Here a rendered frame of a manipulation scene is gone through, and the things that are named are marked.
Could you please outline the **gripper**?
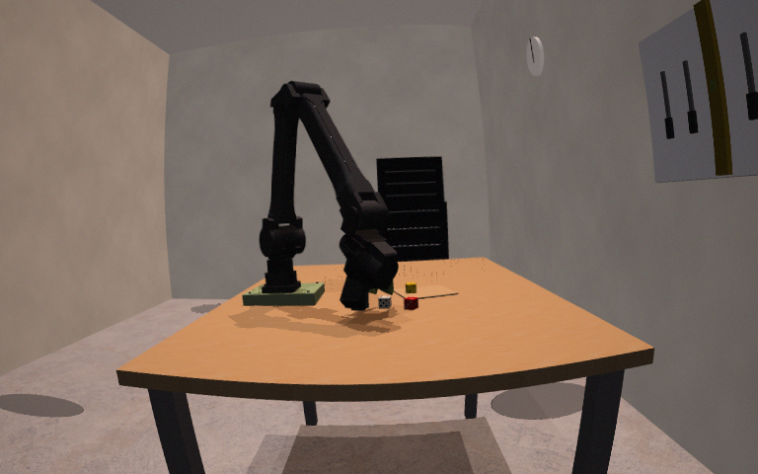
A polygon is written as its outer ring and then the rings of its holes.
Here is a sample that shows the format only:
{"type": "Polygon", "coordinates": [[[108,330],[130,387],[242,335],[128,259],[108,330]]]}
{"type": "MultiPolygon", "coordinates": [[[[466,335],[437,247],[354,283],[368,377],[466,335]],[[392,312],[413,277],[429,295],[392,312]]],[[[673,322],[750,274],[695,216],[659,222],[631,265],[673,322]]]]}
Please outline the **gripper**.
{"type": "MultiPolygon", "coordinates": [[[[351,265],[351,266],[354,267],[354,268],[356,268],[356,269],[358,269],[358,267],[355,267],[353,265],[351,265]]],[[[391,281],[391,282],[388,283],[388,285],[383,285],[383,286],[379,286],[379,285],[376,285],[376,284],[369,284],[369,293],[377,294],[378,289],[380,289],[381,291],[383,291],[385,293],[393,295],[393,292],[394,292],[394,283],[393,283],[393,281],[391,281]],[[391,289],[390,289],[390,285],[391,285],[391,289]]]]}

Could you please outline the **red die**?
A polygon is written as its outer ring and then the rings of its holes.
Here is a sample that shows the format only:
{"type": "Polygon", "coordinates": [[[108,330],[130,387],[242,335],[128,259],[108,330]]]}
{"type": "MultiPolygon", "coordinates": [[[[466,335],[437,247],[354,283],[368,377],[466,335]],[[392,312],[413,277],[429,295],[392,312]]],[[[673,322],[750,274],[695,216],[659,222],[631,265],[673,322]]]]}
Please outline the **red die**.
{"type": "Polygon", "coordinates": [[[414,310],[418,308],[418,298],[417,297],[407,297],[404,298],[404,309],[414,310]]]}

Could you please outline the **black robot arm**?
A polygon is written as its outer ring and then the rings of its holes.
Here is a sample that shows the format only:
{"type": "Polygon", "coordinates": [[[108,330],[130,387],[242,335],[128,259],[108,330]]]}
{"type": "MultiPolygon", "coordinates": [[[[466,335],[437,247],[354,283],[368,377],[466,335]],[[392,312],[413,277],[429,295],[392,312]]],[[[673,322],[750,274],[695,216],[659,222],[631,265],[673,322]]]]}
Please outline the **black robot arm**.
{"type": "Polygon", "coordinates": [[[389,218],[387,205],[353,160],[326,110],[329,103],[328,95],[319,84],[297,81],[283,84],[270,100],[274,113],[274,142],[270,208],[260,233],[260,248],[268,257],[262,292],[292,293],[301,287],[292,260],[306,246],[303,218],[296,216],[294,209],[300,118],[331,179],[341,207],[341,231],[345,234],[341,237],[340,249],[347,258],[343,269],[347,276],[340,302],[352,311],[363,311],[369,308],[369,284],[389,283],[398,272],[399,256],[381,236],[389,218]],[[278,226],[285,223],[289,225],[278,226]]]}

